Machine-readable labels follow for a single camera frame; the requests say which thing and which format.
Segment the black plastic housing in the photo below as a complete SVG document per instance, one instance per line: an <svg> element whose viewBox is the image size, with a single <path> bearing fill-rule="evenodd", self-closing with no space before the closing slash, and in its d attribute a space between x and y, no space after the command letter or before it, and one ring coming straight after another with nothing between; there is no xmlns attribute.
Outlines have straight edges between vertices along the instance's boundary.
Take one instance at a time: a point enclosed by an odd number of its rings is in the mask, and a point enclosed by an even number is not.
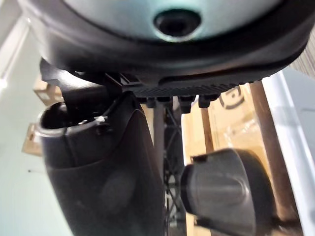
<svg viewBox="0 0 315 236"><path fill-rule="evenodd" d="M125 90L138 97L210 95L269 76L301 54L315 21L314 0L285 0L234 32L174 44L115 35L77 15L62 0L20 4L50 64L68 71L131 74L139 83Z"/></svg>
<svg viewBox="0 0 315 236"><path fill-rule="evenodd" d="M131 93L102 116L63 125L57 103L38 124L47 173L76 236L161 236L164 188L144 113Z"/></svg>
<svg viewBox="0 0 315 236"><path fill-rule="evenodd" d="M231 236L270 234L272 188L255 156L223 149L194 160L182 174L181 197L200 226Z"/></svg>

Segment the circular hole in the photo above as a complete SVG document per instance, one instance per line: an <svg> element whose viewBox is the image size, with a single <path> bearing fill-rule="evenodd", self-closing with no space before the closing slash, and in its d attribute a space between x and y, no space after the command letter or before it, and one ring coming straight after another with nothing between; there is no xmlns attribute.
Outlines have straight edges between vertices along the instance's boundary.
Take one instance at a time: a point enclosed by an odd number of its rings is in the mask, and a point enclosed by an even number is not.
<svg viewBox="0 0 315 236"><path fill-rule="evenodd" d="M183 37L194 32L200 25L199 14L189 10L168 10L157 15L155 27L165 35Z"/></svg>

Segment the cardboard box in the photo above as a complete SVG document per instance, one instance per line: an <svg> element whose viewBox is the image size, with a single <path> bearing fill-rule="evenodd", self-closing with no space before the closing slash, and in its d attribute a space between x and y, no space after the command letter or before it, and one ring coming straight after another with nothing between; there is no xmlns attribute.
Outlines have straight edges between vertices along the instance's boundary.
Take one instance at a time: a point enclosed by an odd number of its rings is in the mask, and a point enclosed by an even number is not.
<svg viewBox="0 0 315 236"><path fill-rule="evenodd" d="M185 164L190 164L194 156L224 148L254 152L273 188L275 217L283 222L298 222L292 188L261 82L223 93L207 110L194 104L191 113L182 116L182 130ZM196 234L193 222L194 216L187 214L188 236ZM207 230L200 234L210 235Z"/></svg>
<svg viewBox="0 0 315 236"><path fill-rule="evenodd" d="M45 106L50 106L54 103L63 101L63 96L60 88L58 86L50 85L42 81L41 76L36 79L33 91L45 104Z"/></svg>
<svg viewBox="0 0 315 236"><path fill-rule="evenodd" d="M281 221L297 221L298 213L277 133L261 82L223 93L208 109L214 150L247 149L262 163L273 188Z"/></svg>
<svg viewBox="0 0 315 236"><path fill-rule="evenodd" d="M40 138L36 134L36 125L31 123L28 127L26 138L22 147L22 152L42 156L42 149L40 144Z"/></svg>

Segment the black plastic part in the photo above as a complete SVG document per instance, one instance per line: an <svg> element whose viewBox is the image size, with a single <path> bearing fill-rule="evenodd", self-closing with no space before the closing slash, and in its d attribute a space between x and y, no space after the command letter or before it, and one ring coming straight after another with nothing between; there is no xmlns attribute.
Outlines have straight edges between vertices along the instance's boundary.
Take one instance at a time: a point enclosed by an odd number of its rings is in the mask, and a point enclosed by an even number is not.
<svg viewBox="0 0 315 236"><path fill-rule="evenodd" d="M234 32L172 44L110 33L84 20L62 0L20 3L31 20L41 55L50 64L68 71L127 73L136 76L146 89L163 86L172 93L178 87L186 89L182 95L192 94L195 75L204 79L201 88L210 88L211 84L255 81L279 71L303 51L315 21L314 0L286 0ZM235 73L237 79L231 78Z"/></svg>
<svg viewBox="0 0 315 236"><path fill-rule="evenodd" d="M198 100L198 105L200 108L208 108L210 102L217 100L220 97L220 94L214 95L200 95Z"/></svg>
<svg viewBox="0 0 315 236"><path fill-rule="evenodd" d="M168 106L173 102L173 97L158 97L157 101L163 104L164 106Z"/></svg>
<svg viewBox="0 0 315 236"><path fill-rule="evenodd" d="M157 106L157 102L154 97L148 97L147 99L147 107L148 108L155 108Z"/></svg>
<svg viewBox="0 0 315 236"><path fill-rule="evenodd" d="M124 94L100 118L72 127L59 122L60 106L43 113L38 130L74 235L163 235L164 189L137 99Z"/></svg>
<svg viewBox="0 0 315 236"><path fill-rule="evenodd" d="M194 102L196 96L181 96L178 101L183 114L189 114L191 111L191 104Z"/></svg>
<svg viewBox="0 0 315 236"><path fill-rule="evenodd" d="M157 30L173 37L183 37L191 34L198 28L200 23L201 17L198 13L184 9L161 12L154 20Z"/></svg>
<svg viewBox="0 0 315 236"><path fill-rule="evenodd" d="M265 236L272 229L273 194L257 159L224 149L186 166L181 197L201 226L233 236Z"/></svg>
<svg viewBox="0 0 315 236"><path fill-rule="evenodd" d="M82 79L53 67L44 59L40 62L40 72L43 81L61 89L72 123L102 115L122 94L121 86L110 81L105 73L82 75Z"/></svg>
<svg viewBox="0 0 315 236"><path fill-rule="evenodd" d="M148 102L148 99L146 97L138 97L138 101L141 104L146 104Z"/></svg>

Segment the white wall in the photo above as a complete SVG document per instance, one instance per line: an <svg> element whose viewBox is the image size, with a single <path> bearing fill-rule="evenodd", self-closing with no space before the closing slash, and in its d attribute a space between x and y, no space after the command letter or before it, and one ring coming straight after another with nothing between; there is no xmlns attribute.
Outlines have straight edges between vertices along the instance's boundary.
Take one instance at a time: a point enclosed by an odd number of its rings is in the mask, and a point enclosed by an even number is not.
<svg viewBox="0 0 315 236"><path fill-rule="evenodd" d="M70 236L40 157L21 153L30 122L44 109L32 91L40 56L28 35L0 92L0 235Z"/></svg>

